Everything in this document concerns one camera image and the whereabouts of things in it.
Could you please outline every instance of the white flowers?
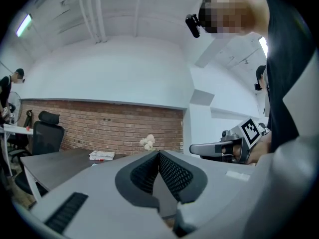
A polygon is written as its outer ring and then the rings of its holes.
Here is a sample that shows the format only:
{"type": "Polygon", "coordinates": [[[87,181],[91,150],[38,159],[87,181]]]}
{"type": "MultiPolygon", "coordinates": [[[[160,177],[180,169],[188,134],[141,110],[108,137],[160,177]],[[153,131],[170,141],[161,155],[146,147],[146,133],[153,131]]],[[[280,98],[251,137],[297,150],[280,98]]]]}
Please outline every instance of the white flowers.
{"type": "Polygon", "coordinates": [[[155,143],[155,139],[152,134],[149,134],[148,137],[140,140],[140,146],[144,146],[145,150],[155,150],[155,148],[153,148],[153,143],[155,143]]]}

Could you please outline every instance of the head-mounted camera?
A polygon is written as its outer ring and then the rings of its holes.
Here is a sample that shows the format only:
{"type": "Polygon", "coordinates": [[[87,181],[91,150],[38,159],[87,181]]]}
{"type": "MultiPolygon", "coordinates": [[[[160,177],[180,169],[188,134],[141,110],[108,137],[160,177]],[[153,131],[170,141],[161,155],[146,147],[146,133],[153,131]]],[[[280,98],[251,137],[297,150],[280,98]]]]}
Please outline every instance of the head-mounted camera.
{"type": "Polygon", "coordinates": [[[260,87],[260,85],[259,85],[259,83],[255,83],[255,90],[256,91],[261,91],[262,90],[262,88],[260,87]]]}
{"type": "Polygon", "coordinates": [[[193,34],[193,36],[195,38],[198,38],[200,36],[200,32],[199,32],[200,23],[199,23],[199,20],[198,20],[196,14],[193,14],[193,15],[188,14],[186,16],[185,22],[186,22],[189,30],[193,34]]]}

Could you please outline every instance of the mesh chair back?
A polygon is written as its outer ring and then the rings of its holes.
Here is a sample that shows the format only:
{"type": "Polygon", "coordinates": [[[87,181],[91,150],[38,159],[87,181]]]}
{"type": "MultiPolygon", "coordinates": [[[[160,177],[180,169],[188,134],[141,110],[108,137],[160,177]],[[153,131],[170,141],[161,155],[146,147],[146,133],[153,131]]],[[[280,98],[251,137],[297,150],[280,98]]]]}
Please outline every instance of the mesh chair back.
{"type": "Polygon", "coordinates": [[[33,125],[32,155],[60,151],[64,128],[58,125],[36,121],[33,125]]]}

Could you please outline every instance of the book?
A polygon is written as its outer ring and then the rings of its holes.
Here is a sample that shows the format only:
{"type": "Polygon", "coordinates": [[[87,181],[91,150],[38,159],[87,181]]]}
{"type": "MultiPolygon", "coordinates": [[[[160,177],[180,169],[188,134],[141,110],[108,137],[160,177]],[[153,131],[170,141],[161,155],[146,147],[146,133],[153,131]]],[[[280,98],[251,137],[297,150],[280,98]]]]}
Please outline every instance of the book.
{"type": "Polygon", "coordinates": [[[114,152],[105,152],[105,151],[93,151],[90,153],[90,159],[104,159],[104,160],[113,160],[115,153],[114,152]]]}

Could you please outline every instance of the fluorescent light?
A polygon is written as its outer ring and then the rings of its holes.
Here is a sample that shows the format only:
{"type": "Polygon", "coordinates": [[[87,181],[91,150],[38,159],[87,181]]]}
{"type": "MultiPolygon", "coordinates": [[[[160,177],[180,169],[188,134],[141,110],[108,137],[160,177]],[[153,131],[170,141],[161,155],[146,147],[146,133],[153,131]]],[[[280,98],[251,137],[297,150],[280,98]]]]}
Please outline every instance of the fluorescent light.
{"type": "Polygon", "coordinates": [[[29,25],[30,22],[31,22],[31,16],[30,14],[28,14],[16,32],[16,35],[18,37],[21,36],[22,32],[25,30],[25,28],[29,25]]]}
{"type": "Polygon", "coordinates": [[[263,48],[265,56],[267,58],[268,46],[267,46],[266,39],[264,37],[259,38],[259,43],[260,43],[261,47],[263,48]]]}

